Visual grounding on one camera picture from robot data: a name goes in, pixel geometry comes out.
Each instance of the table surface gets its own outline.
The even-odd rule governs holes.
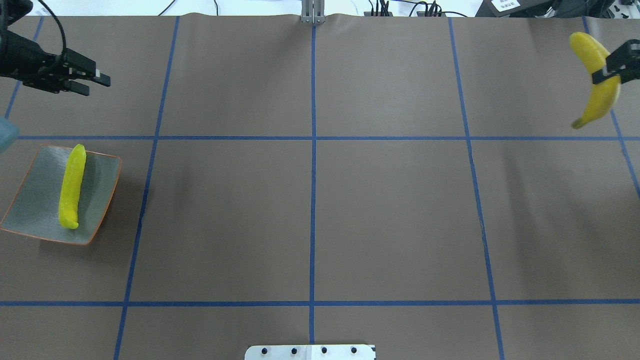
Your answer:
[[[568,46],[588,28],[613,49],[637,20],[63,22],[113,85],[0,81],[21,131],[0,208],[42,143],[122,175],[87,247],[0,231],[0,358],[640,353],[640,82],[573,130],[590,84]],[[13,29],[60,47],[49,18]]]

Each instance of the plate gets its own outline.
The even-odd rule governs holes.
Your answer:
[[[98,231],[113,197],[122,159],[86,152],[78,202],[78,228],[58,222],[58,203],[71,148],[41,145],[0,229],[38,239],[87,245]]]

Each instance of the yellow-green banana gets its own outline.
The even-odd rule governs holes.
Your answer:
[[[60,203],[58,204],[58,220],[60,225],[67,229],[78,227],[78,202],[80,201],[80,186],[84,176],[85,163],[86,151],[84,146],[78,144],[69,154],[65,177],[62,179]]]
[[[569,43],[575,54],[580,58],[584,66],[591,74],[602,69],[606,65],[609,51],[596,39],[586,33],[573,33],[569,37]],[[571,126],[579,129],[588,122],[598,120],[606,115],[616,104],[620,94],[620,77],[606,79],[605,81],[591,85],[591,96],[582,116],[573,122]]]

